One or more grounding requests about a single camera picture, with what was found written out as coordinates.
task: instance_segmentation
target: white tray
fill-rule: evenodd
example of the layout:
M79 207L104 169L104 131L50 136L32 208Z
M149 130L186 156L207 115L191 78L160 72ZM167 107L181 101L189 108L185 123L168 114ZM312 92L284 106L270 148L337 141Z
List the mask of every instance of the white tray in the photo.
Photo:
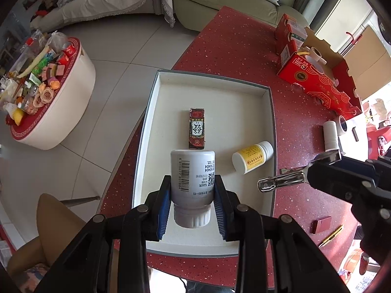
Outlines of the white tray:
M274 193L261 194L260 178L276 175L276 135L271 92L268 87L215 75L158 71L145 114L134 180L133 204L145 202L169 175L170 152L188 149L189 110L205 109L205 149L216 153L216 174L241 203L260 214L272 215ZM247 173L236 173L231 157L239 149L269 141L274 157ZM238 254L238 242L225 242L211 220L199 229L175 224L173 206L160 242L147 242L147 250L174 256L227 257Z

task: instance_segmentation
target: chair leg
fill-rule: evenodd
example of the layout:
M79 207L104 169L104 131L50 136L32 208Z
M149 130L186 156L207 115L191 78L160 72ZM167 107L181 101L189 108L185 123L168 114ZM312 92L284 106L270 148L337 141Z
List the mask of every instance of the chair leg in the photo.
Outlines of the chair leg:
M60 200L60 202L67 207L73 207L76 205L89 203L90 201L94 201L94 200L100 200L100 196L85 197L83 199L65 199L65 200Z

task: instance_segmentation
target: light green sofa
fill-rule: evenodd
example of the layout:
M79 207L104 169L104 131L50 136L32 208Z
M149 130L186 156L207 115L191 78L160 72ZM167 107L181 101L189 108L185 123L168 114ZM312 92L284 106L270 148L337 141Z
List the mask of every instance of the light green sofa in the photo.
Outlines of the light green sofa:
M195 31L201 31L223 6L229 6L274 27L284 13L293 16L302 26L309 26L303 15L293 8L294 2L295 0L280 0L280 6L276 6L266 0L174 0L174 10L182 25Z

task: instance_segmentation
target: yellow label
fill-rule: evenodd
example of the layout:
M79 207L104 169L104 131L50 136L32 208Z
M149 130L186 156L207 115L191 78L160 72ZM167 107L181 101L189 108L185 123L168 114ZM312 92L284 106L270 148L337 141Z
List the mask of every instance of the yellow label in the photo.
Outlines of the yellow label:
M240 150L239 154L244 158L247 170L263 164L265 158L263 151L258 145L251 145L250 147Z

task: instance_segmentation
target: yellow pen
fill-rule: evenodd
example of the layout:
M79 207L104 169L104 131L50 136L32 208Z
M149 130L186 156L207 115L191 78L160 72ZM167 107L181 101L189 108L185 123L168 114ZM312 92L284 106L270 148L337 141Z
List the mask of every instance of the yellow pen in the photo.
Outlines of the yellow pen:
M327 236L318 246L318 248L321 248L328 244L331 240L333 240L338 234L341 233L343 230L343 225L339 226L337 229L335 229L329 236Z

